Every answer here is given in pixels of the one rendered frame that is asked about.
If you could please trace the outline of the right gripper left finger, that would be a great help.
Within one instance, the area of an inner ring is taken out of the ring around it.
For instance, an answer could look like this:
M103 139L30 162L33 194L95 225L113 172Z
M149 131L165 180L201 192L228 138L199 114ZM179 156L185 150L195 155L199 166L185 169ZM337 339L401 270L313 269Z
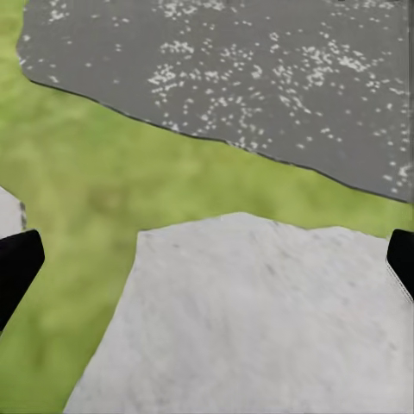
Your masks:
M38 230L0 239L0 333L44 262Z

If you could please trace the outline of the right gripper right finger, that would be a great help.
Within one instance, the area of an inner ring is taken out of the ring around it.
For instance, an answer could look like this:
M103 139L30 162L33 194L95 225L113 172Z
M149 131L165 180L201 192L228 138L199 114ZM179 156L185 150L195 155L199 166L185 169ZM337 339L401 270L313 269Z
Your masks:
M402 229L394 230L386 258L414 298L414 233Z

